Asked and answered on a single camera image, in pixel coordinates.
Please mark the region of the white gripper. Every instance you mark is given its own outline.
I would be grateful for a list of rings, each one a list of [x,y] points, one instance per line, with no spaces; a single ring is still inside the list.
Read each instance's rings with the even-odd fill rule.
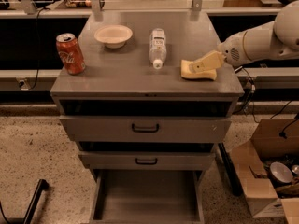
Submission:
[[[192,62],[189,69],[192,73],[199,73],[221,68],[225,61],[231,66],[238,67],[250,63],[245,49],[244,38],[246,31],[229,36],[218,45],[218,51],[213,50]]]

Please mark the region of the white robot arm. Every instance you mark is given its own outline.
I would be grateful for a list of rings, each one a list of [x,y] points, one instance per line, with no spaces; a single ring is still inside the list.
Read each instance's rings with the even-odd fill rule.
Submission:
[[[291,60],[299,55],[299,1],[289,3],[273,21],[229,36],[216,50],[187,64],[192,74],[261,60]]]

